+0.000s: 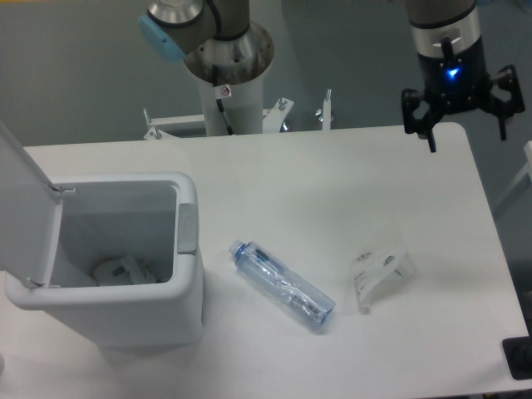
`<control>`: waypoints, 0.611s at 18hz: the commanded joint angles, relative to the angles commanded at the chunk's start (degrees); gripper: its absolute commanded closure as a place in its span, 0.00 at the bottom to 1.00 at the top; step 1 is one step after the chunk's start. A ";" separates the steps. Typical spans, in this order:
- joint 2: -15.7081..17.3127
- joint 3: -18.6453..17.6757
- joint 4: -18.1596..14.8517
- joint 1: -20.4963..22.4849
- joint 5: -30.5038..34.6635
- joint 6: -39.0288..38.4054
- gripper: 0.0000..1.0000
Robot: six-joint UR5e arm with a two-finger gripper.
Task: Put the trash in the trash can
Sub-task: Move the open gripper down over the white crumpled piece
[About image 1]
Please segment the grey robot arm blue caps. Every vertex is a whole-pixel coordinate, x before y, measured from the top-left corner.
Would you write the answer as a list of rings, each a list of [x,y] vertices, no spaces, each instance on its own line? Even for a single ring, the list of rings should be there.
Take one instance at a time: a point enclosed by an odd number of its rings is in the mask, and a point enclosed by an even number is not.
[[[515,68],[485,67],[474,1],[408,1],[421,91],[401,93],[405,132],[436,142],[433,129],[446,115],[482,110],[500,126],[525,110]],[[208,135],[264,132],[262,77],[274,46],[253,22],[246,1],[150,1],[138,24],[168,62],[183,62],[199,80]]]

